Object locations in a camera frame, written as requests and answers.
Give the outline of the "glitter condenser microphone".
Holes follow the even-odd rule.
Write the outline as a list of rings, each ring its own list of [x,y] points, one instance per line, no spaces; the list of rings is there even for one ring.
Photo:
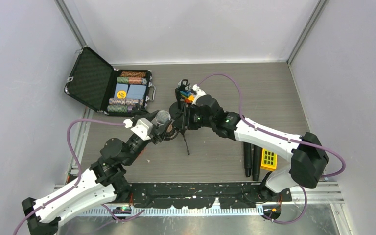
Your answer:
[[[154,117],[155,122],[158,126],[165,125],[168,121],[171,121],[171,115],[169,111],[166,110],[160,110],[156,113]],[[172,136],[175,133],[172,125],[170,124],[167,128],[166,134],[169,136]]]

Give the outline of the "black microphone stand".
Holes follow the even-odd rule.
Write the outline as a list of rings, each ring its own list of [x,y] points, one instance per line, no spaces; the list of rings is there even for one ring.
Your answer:
[[[192,103],[192,93],[191,85],[187,79],[182,79],[175,89],[176,102],[174,102],[170,108],[169,112],[171,114],[172,120],[177,120],[179,118],[188,119],[189,107]]]
[[[150,112],[148,112],[146,109],[138,109],[137,107],[132,108],[132,120],[134,122],[138,121],[141,118],[145,118],[148,121],[152,121],[154,116]]]

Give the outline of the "black front microphone stand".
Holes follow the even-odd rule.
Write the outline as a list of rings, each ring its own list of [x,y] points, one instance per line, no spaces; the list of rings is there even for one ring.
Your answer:
[[[138,121],[141,118],[145,118],[148,121],[152,121],[154,116],[150,112],[148,112],[146,109],[138,109],[137,107],[132,108],[132,120],[134,122]]]

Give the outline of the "black tall microphone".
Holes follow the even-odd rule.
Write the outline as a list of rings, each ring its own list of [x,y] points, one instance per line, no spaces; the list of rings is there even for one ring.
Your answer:
[[[250,177],[252,174],[252,156],[252,145],[243,142],[243,163],[246,177]]]

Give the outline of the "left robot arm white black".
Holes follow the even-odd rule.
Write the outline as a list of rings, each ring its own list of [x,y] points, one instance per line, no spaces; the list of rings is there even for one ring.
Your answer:
[[[127,142],[107,140],[98,160],[86,170],[79,168],[76,179],[41,199],[22,201],[30,234],[54,235],[60,226],[94,206],[116,200],[124,203],[130,198],[124,167],[130,166],[150,142],[165,140],[171,121],[153,124],[146,118],[126,119],[121,125],[133,132]]]

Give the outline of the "black handheld microphone front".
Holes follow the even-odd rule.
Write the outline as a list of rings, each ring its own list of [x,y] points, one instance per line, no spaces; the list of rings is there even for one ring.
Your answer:
[[[260,167],[262,159],[262,148],[253,146],[253,162],[252,162],[252,180],[258,182],[260,177]]]

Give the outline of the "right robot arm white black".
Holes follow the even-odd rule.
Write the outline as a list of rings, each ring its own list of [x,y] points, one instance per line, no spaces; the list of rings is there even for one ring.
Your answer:
[[[176,128],[208,127],[222,138],[255,145],[284,158],[288,164],[268,174],[260,187],[260,195],[266,201],[274,200],[289,187],[316,188],[329,162],[315,134],[307,132],[300,136],[268,128],[239,113],[224,111],[210,95],[199,98],[194,104],[174,102],[169,111]]]

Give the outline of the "black tripod stand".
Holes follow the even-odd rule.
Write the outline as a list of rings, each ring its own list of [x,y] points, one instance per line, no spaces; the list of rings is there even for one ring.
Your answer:
[[[186,136],[185,136],[185,131],[186,131],[185,129],[180,129],[178,127],[174,127],[173,125],[170,125],[168,127],[167,131],[166,131],[164,140],[165,141],[171,141],[171,140],[174,140],[175,138],[177,138],[179,135],[181,135],[182,138],[183,138],[186,150],[187,150],[187,155],[189,156],[190,150],[189,150],[187,139],[186,139]]]

